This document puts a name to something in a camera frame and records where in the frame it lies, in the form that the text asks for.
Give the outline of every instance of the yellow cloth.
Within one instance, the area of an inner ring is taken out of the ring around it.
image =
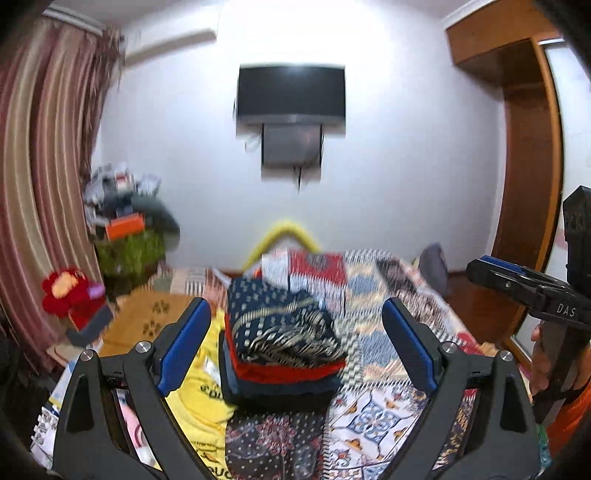
[[[218,339],[224,328],[224,311],[219,309],[207,331],[183,383],[171,392],[166,402],[178,426],[191,442],[201,460],[219,479],[229,480],[225,460],[226,422],[232,418],[234,407],[226,405],[222,390],[207,372],[212,364],[219,371]]]

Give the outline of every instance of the ceiling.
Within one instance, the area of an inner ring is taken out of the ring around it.
[[[99,22],[125,25],[139,17],[162,10],[182,0],[56,0],[54,4],[68,7]],[[389,0],[417,8],[437,18],[444,18],[467,0]],[[214,1],[198,0],[211,4]]]

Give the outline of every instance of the red flower toy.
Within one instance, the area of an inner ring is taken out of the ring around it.
[[[52,272],[41,288],[46,293],[43,309],[60,318],[69,315],[79,330],[105,305],[105,287],[90,282],[76,267]]]

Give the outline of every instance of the human hand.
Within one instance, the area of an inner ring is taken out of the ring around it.
[[[550,380],[548,379],[548,373],[552,365],[548,355],[542,350],[542,330],[540,325],[534,328],[531,332],[531,341],[535,342],[534,353],[531,356],[531,380],[530,380],[530,392],[535,395],[540,390],[548,388]],[[578,359],[579,373],[573,384],[573,390],[583,388],[589,377],[591,377],[591,349],[589,345],[583,350]]]

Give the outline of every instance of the wall-mounted tv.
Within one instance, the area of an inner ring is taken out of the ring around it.
[[[344,122],[345,68],[241,66],[236,118],[242,124]]]

